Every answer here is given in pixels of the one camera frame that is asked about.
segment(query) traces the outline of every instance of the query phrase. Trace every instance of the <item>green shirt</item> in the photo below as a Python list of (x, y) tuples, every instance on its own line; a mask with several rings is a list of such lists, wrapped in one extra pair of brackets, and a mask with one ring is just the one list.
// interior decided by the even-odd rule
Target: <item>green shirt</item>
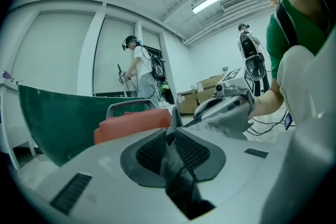
[[(316, 55), (322, 48), (328, 34), (331, 32), (334, 22), (329, 18), (328, 29), (324, 33), (315, 23), (293, 7), (288, 0), (282, 0), (287, 12), (291, 15), (297, 34), (298, 45), (302, 45)], [(280, 61), (285, 52), (290, 48), (284, 33), (278, 25), (274, 14), (271, 15), (266, 32), (267, 51), (271, 58), (272, 78), (278, 77)]]

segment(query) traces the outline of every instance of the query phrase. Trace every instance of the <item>black strap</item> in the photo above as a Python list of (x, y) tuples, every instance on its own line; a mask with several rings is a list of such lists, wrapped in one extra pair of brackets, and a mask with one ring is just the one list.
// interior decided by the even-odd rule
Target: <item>black strap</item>
[(275, 19), (279, 24), (285, 38), (290, 47), (298, 44), (298, 39), (296, 35), (296, 31), (294, 28), (294, 24), (289, 17), (282, 1), (279, 3), (276, 11), (275, 11)]

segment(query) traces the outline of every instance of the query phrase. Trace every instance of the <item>ceiling light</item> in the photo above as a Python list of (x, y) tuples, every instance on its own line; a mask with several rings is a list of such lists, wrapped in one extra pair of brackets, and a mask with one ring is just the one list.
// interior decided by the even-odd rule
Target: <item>ceiling light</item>
[(219, 1), (219, 0), (207, 0), (203, 3), (201, 3), (200, 5), (198, 5), (197, 7), (193, 8), (192, 11), (195, 14), (199, 13), (201, 10), (205, 9), (206, 7), (209, 7), (211, 4), (214, 4), (217, 1)]

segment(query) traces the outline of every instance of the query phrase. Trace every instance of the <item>green panel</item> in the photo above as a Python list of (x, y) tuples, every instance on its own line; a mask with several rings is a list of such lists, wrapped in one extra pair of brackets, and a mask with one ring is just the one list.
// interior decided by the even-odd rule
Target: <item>green panel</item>
[[(111, 104), (141, 98), (86, 97), (19, 85), (21, 109), (36, 144), (61, 166), (94, 145), (93, 132), (105, 120)], [(146, 110), (145, 104), (123, 107), (124, 112)]]

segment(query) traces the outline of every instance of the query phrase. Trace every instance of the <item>red object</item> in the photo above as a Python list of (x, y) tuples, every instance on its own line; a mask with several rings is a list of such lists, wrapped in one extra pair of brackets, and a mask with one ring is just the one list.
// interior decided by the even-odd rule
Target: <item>red object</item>
[(168, 128), (173, 118), (168, 109), (150, 109), (112, 117), (99, 123), (94, 131), (95, 144), (157, 128)]

